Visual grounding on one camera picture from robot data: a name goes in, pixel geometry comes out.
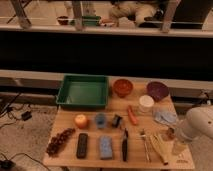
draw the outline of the red object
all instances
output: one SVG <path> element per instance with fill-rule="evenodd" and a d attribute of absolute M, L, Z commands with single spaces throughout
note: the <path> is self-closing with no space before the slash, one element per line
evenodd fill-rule
<path fill-rule="evenodd" d="M 121 98 L 129 95 L 133 90 L 133 84 L 126 79 L 116 80 L 113 84 L 114 92 Z"/>
<path fill-rule="evenodd" d="M 79 129 L 84 129 L 88 125 L 88 119 L 85 115 L 76 115 L 75 117 L 75 124 Z"/>
<path fill-rule="evenodd" d="M 60 16 L 57 18 L 60 25 L 67 25 L 68 24 L 68 17 L 67 16 Z"/>
<path fill-rule="evenodd" d="M 131 106 L 128 106 L 127 113 L 128 113 L 128 117 L 129 117 L 129 120 L 131 121 L 131 123 L 133 125 L 138 125 L 138 119 L 136 118 Z"/>
<path fill-rule="evenodd" d="M 161 82 L 150 82 L 146 88 L 147 94 L 150 95 L 156 102 L 169 95 L 168 87 Z"/>

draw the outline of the table leg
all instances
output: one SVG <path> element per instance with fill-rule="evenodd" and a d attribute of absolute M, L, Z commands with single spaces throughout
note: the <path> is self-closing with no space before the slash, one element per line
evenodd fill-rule
<path fill-rule="evenodd" d="M 61 166 L 61 169 L 62 169 L 62 171 L 70 171 L 70 170 L 68 169 L 68 167 L 66 167 L 66 166 Z"/>

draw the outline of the purple bowl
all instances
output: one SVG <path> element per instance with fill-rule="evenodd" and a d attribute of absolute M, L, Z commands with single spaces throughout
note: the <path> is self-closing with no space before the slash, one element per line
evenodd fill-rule
<path fill-rule="evenodd" d="M 156 102 L 159 102 L 169 95 L 168 87 L 161 82 L 152 81 L 148 83 L 146 89 L 147 94 L 151 96 Z"/>

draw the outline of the fork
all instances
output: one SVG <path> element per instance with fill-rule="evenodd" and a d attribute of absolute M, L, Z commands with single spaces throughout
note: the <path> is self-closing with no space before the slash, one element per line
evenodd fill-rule
<path fill-rule="evenodd" d="M 147 159 L 148 162 L 151 162 L 151 158 L 150 158 L 150 155 L 149 155 L 149 150 L 148 150 L 148 147 L 147 147 L 146 133 L 145 133 L 145 130 L 144 130 L 144 129 L 142 129 L 142 131 L 140 131 L 140 137 L 141 137 L 142 140 L 144 141 L 146 159 Z"/>

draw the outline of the black remote control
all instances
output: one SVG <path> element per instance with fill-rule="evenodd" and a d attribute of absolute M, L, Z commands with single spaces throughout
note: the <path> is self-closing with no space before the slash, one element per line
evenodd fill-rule
<path fill-rule="evenodd" d="M 80 133 L 78 136 L 78 147 L 76 156 L 79 159 L 85 158 L 87 154 L 87 139 L 88 135 L 86 133 Z"/>

